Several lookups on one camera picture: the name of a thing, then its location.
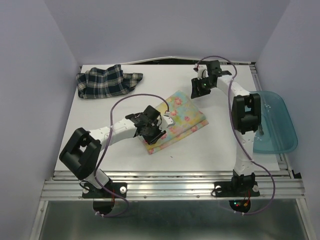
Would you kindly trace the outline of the pastel tie-dye skirt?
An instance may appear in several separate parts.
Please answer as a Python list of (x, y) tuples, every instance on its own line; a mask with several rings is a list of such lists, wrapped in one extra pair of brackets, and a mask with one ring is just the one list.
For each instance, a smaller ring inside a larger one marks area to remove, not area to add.
[(156, 109), (164, 113), (169, 107), (169, 116), (175, 124), (166, 130), (166, 133), (153, 145), (140, 137), (140, 141), (145, 146), (148, 154), (155, 154), (174, 143), (188, 137), (209, 124), (206, 116), (201, 112), (192, 100), (184, 92), (178, 90), (166, 99), (165, 103), (159, 104)]

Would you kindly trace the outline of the navy plaid skirt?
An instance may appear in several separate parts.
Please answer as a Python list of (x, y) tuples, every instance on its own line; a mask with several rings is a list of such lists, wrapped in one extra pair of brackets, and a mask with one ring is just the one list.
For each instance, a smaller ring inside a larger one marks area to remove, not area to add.
[(76, 75), (77, 94), (81, 99), (104, 99), (126, 95), (143, 80), (142, 73), (125, 73), (120, 64), (107, 69), (93, 67)]

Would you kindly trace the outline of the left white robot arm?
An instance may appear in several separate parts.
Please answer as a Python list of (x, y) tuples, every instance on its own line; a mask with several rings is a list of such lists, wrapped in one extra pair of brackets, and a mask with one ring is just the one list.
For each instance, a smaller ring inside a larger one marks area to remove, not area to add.
[(101, 151), (138, 136), (148, 145), (153, 145), (174, 124), (170, 116), (149, 105), (143, 112), (129, 114), (111, 126), (94, 130), (77, 128), (62, 149), (59, 160), (78, 180), (87, 181), (94, 187), (95, 193), (106, 197), (111, 193), (111, 179), (97, 168)]

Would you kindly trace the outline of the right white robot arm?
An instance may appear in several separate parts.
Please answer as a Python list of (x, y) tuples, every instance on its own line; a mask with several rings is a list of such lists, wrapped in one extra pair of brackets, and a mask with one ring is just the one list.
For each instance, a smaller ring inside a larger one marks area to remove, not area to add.
[(191, 98), (199, 98), (217, 88), (227, 96), (231, 129), (237, 141), (235, 165), (229, 181), (216, 181), (212, 195), (217, 198), (259, 196), (254, 173), (254, 139), (262, 121), (261, 97), (235, 82), (235, 75), (222, 70), (213, 60), (206, 66), (194, 66), (197, 77), (191, 80)]

